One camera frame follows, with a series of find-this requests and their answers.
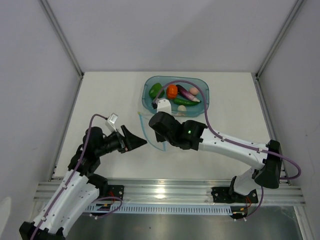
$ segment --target blue plastic tray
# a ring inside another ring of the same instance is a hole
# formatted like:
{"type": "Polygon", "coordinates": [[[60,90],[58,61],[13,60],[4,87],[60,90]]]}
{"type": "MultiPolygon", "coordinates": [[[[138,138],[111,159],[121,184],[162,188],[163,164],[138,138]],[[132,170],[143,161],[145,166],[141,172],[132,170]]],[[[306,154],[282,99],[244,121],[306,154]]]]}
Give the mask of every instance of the blue plastic tray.
{"type": "MultiPolygon", "coordinates": [[[[148,109],[150,111],[150,113],[155,114],[157,113],[156,109],[153,109],[152,107],[152,102],[153,99],[149,96],[149,90],[151,89],[151,87],[156,84],[156,83],[160,83],[162,86],[164,86],[165,84],[175,81],[175,80],[186,80],[186,81],[190,81],[194,84],[196,84],[205,94],[205,98],[206,98],[206,107],[208,109],[209,107],[209,87],[208,85],[202,81],[201,79],[198,78],[190,78],[190,77],[178,77],[178,76],[153,76],[151,78],[149,78],[145,84],[144,84],[144,88],[143,88],[143,92],[142,92],[142,105],[148,109]]],[[[188,84],[188,83],[175,83],[175,84],[179,84],[181,86],[183,86],[186,90],[189,90],[191,87],[193,87],[192,85],[188,84]]],[[[164,90],[164,95],[162,98],[166,97],[166,89],[164,90]]],[[[171,100],[171,109],[172,109],[172,115],[173,116],[181,116],[181,117],[197,117],[200,114],[203,114],[205,112],[205,105],[204,105],[204,99],[201,96],[200,93],[198,93],[198,95],[196,96],[199,100],[201,100],[201,102],[198,105],[195,106],[186,106],[186,111],[178,111],[178,105],[173,103],[171,100]]]]}

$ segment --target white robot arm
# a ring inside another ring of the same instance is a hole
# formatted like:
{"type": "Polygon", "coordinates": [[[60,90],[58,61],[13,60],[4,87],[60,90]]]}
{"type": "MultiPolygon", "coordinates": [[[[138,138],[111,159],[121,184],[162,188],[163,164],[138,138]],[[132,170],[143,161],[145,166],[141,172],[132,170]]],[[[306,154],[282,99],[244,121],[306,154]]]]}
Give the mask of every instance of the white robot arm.
{"type": "Polygon", "coordinates": [[[279,153],[280,144],[271,140],[268,144],[249,142],[216,131],[218,138],[201,122],[188,120],[178,122],[171,115],[171,104],[166,99],[157,103],[157,113],[150,119],[149,126],[155,131],[158,142],[168,141],[171,145],[183,150],[208,151],[228,156],[251,166],[241,176],[235,176],[227,191],[228,196],[222,196],[220,202],[242,202],[245,197],[260,186],[276,189],[280,183],[282,160],[263,151],[279,153]],[[255,147],[256,150],[243,148],[230,141],[255,147]]]}
{"type": "Polygon", "coordinates": [[[114,195],[116,193],[111,192],[113,187],[119,185],[108,185],[105,177],[94,173],[100,165],[100,157],[113,151],[122,154],[129,152],[145,145],[147,141],[133,135],[124,125],[121,126],[123,135],[120,134],[114,126],[118,117],[114,113],[105,118],[111,130],[109,136],[100,127],[91,127],[93,117],[83,137],[83,144],[72,157],[59,188],[33,222],[25,221],[21,225],[19,232],[22,240],[65,240],[73,224],[94,200],[122,200],[121,196],[117,197],[114,195]]]}

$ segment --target black mount bracket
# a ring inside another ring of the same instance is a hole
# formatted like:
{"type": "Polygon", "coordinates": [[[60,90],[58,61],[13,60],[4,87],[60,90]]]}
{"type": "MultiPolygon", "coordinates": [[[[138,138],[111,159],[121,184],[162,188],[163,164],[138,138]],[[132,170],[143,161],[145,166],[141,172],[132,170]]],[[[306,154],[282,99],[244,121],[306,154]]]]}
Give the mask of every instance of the black mount bracket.
{"type": "Polygon", "coordinates": [[[248,195],[244,196],[234,191],[234,184],[236,181],[236,176],[232,179],[230,186],[215,186],[212,188],[211,195],[213,197],[214,203],[223,204],[245,204],[246,198],[248,197],[251,203],[257,204],[258,195],[257,191],[254,189],[248,195]]]}

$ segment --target white wall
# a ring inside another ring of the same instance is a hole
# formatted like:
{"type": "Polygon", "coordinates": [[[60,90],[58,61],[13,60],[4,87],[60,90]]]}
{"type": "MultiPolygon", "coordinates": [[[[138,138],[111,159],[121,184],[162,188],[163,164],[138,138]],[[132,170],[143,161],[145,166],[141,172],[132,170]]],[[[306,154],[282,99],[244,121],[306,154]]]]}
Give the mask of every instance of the white wall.
{"type": "Polygon", "coordinates": [[[17,240],[79,80],[38,1],[1,1],[0,32],[0,202],[12,198],[1,239],[17,240]]]}
{"type": "Polygon", "coordinates": [[[49,2],[85,72],[257,72],[295,1],[49,2]]]}
{"type": "Polygon", "coordinates": [[[283,152],[302,168],[308,212],[320,239],[320,1],[308,0],[275,57],[262,75],[283,152]]]}

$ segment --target toy vegetable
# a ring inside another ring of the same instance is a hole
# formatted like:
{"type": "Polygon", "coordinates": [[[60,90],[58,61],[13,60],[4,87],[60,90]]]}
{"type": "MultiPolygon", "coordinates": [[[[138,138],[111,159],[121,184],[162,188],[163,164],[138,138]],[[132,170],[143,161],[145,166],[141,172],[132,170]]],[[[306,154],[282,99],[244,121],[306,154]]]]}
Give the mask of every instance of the toy vegetable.
{"type": "Polygon", "coordinates": [[[173,103],[177,104],[177,105],[183,105],[183,106],[191,107],[191,106],[195,106],[195,105],[199,104],[200,102],[198,102],[198,101],[189,101],[189,100],[181,99],[181,98],[175,98],[175,99],[173,99],[173,103]]]}
{"type": "MultiPolygon", "coordinates": [[[[154,84],[150,90],[149,90],[149,96],[152,99],[155,99],[155,97],[157,96],[158,92],[160,91],[160,89],[162,88],[162,85],[160,83],[156,83],[154,84]]],[[[159,98],[161,98],[163,95],[165,94],[165,91],[162,91],[161,94],[159,95],[159,98]]]]}
{"type": "Polygon", "coordinates": [[[168,99],[175,99],[178,96],[178,88],[176,85],[170,84],[166,88],[166,97],[168,99]]]}
{"type": "Polygon", "coordinates": [[[188,92],[183,86],[177,85],[176,87],[178,88],[179,94],[185,99],[188,99],[193,102],[201,102],[198,98],[196,98],[190,92],[188,92]]]}

